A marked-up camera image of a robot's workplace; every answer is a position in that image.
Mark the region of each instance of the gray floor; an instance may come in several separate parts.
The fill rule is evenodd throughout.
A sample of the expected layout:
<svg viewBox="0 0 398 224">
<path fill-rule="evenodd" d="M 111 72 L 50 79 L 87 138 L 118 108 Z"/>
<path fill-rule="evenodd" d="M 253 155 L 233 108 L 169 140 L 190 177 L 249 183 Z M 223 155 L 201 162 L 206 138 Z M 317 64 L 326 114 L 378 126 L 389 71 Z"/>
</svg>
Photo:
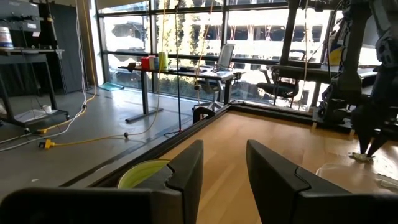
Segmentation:
<svg viewBox="0 0 398 224">
<path fill-rule="evenodd" d="M 141 114 L 141 93 L 139 91 L 119 90 L 108 92 L 98 90 L 98 96 L 88 103 L 86 114 L 78 118 L 70 127 L 69 132 L 54 140 L 56 143 L 82 141 L 103 136 L 123 134 L 124 132 L 139 133 L 151 124 L 154 115 L 138 122 L 126 124 L 128 117 Z M 48 105 L 48 97 L 39 98 L 40 104 Z M 72 93 L 57 96 L 58 107 L 75 114 L 83 101 L 82 93 Z M 38 104 L 34 96 L 11 98 L 15 113 L 21 113 L 34 108 Z M 135 158 L 144 151 L 166 140 L 164 133 L 178 129 L 177 99 L 160 96 L 160 106 L 164 108 L 157 116 L 153 127 L 145 134 L 130 136 L 129 141 L 122 139 L 107 139 L 76 146 L 54 147 L 48 151 L 41 149 L 37 142 L 0 152 L 0 199 L 9 192 L 29 186 L 59 186 L 72 180 L 88 170 L 97 167 L 92 175 L 77 182 L 73 186 L 84 187 L 95 179 L 100 178 L 123 163 Z M 182 100 L 182 121 L 186 128 L 192 123 L 192 106 L 194 101 Z M 149 94 L 149 106 L 154 109 L 157 105 L 157 95 Z M 63 116 L 56 121 L 63 121 Z M 23 129 L 5 124 L 0 128 L 0 141 L 22 134 Z M 59 132 L 57 128 L 50 134 Z M 7 146 L 13 146 L 26 141 L 20 139 Z M 112 163 L 104 162 L 113 158 Z"/>
</svg>

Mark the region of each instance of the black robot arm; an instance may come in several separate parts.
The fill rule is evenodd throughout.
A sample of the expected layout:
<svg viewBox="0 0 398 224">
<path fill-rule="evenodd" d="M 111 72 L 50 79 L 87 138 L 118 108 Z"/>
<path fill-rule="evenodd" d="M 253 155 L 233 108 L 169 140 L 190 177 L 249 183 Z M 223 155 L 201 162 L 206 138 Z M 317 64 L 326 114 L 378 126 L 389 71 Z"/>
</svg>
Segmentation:
<svg viewBox="0 0 398 224">
<path fill-rule="evenodd" d="M 351 5 L 356 2 L 360 1 L 351 0 Z M 374 130 L 381 130 L 367 153 L 371 157 L 395 134 L 390 124 L 396 120 L 398 106 L 398 1 L 370 0 L 369 8 L 379 35 L 377 59 L 382 64 L 371 97 L 353 111 L 351 123 L 359 137 L 361 154 L 368 150 Z"/>
</svg>

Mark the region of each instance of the white container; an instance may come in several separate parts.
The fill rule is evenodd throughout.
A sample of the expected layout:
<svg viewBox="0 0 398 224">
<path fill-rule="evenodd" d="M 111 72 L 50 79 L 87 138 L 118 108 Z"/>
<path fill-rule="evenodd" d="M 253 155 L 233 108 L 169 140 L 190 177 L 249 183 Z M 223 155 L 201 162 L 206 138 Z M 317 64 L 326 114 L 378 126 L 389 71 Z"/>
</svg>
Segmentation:
<svg viewBox="0 0 398 224">
<path fill-rule="evenodd" d="M 14 49 L 8 27 L 0 27 L 0 49 Z"/>
<path fill-rule="evenodd" d="M 317 176 L 354 194 L 398 194 L 397 180 L 362 166 L 325 164 L 317 170 Z"/>
<path fill-rule="evenodd" d="M 44 105 L 43 110 L 45 113 L 50 114 L 52 112 L 51 106 Z"/>
</svg>

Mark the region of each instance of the desk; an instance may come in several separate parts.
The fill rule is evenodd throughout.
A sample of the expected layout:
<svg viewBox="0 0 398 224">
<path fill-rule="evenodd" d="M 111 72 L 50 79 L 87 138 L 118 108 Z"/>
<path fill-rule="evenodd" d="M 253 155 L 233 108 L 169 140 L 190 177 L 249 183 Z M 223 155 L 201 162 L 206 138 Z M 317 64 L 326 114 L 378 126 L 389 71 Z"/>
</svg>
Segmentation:
<svg viewBox="0 0 398 224">
<path fill-rule="evenodd" d="M 330 72 L 332 76 L 337 74 L 338 67 L 339 66 L 337 65 L 332 65 L 330 67 Z M 304 68 L 302 67 L 273 65 L 271 66 L 271 69 L 279 70 L 280 77 L 304 80 Z M 373 68 L 358 68 L 358 75 L 362 79 L 364 79 L 377 75 L 377 72 L 374 72 Z M 320 68 L 308 68 L 306 81 L 316 82 L 315 91 L 311 102 L 311 106 L 316 106 L 319 97 L 319 91 L 321 88 L 321 83 L 330 84 L 330 75 L 328 72 L 328 66 L 321 65 Z"/>
<path fill-rule="evenodd" d="M 132 72 L 133 70 L 135 71 L 140 71 L 141 72 L 141 90 L 142 90 L 142 111 L 143 111 L 143 115 L 137 115 L 137 116 L 133 116 L 132 118 L 127 118 L 126 122 L 127 123 L 131 123 L 134 122 L 138 119 L 141 119 L 145 116 L 149 116 L 152 115 L 154 113 L 156 113 L 156 110 L 151 110 L 149 111 L 149 107 L 148 107 L 148 87 L 147 87 L 147 75 L 146 72 L 153 72 L 153 73 L 159 73 L 159 70 L 143 70 L 140 68 L 134 68 L 134 69 L 130 69 L 127 67 L 119 67 L 119 68 L 123 68 L 123 69 L 128 69 L 130 72 Z M 169 71 L 163 71 L 161 72 L 162 74 L 166 74 L 166 75 L 179 75 L 179 76 L 183 76 L 183 77 L 192 77 L 195 78 L 196 75 L 193 72 L 178 72 L 176 70 L 169 70 Z M 230 102 L 231 99 L 231 84 L 232 84 L 232 79 L 236 77 L 236 74 L 233 72 L 229 72 L 229 73 L 225 73 L 222 75 L 218 75 L 216 73 L 201 73 L 198 75 L 198 78 L 204 78 L 204 79 L 208 79 L 208 80 L 217 80 L 217 81 L 222 81 L 223 83 L 225 83 L 225 89 L 224 89 L 224 105 L 227 105 Z"/>
<path fill-rule="evenodd" d="M 2 79 L 3 74 L 0 73 L 0 96 L 3 100 L 4 107 L 6 108 L 7 111 L 7 116 L 0 116 L 0 120 L 5 121 L 7 123 L 15 124 L 24 128 L 28 128 L 31 124 L 35 124 L 38 122 L 41 122 L 51 116 L 56 116 L 60 114 L 65 114 L 65 116 L 69 117 L 69 114 L 67 111 L 62 111 L 58 110 L 57 102 L 55 101 L 55 94 L 54 94 L 54 89 L 52 85 L 52 80 L 51 80 L 51 74 L 49 70 L 49 65 L 47 63 L 47 57 L 46 54 L 51 54 L 51 53 L 56 53 L 59 56 L 63 50 L 50 50 L 50 49 L 11 49 L 11 50 L 0 50 L 0 65 L 15 65 L 15 64 L 20 64 L 20 63 L 45 63 L 46 69 L 47 69 L 47 78 L 49 81 L 49 87 L 50 87 L 50 100 L 51 100 L 51 106 L 53 109 L 53 113 L 51 114 L 46 114 L 46 116 L 33 119 L 30 121 L 23 122 L 21 120 L 16 119 L 14 116 L 14 113 L 11 108 L 11 104 L 9 102 L 9 98 L 7 95 L 7 90 L 6 86 L 4 84 L 4 81 Z"/>
</svg>

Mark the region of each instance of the yellow-green bowl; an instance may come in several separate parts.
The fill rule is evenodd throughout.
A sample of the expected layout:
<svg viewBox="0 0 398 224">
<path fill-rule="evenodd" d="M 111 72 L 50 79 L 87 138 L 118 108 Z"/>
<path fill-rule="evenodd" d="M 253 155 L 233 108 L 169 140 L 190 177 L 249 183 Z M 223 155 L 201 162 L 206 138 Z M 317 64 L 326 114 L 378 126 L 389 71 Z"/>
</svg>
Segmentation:
<svg viewBox="0 0 398 224">
<path fill-rule="evenodd" d="M 167 159 L 155 159 L 135 165 L 120 178 L 118 188 L 130 189 L 135 187 L 161 170 L 169 162 Z"/>
</svg>

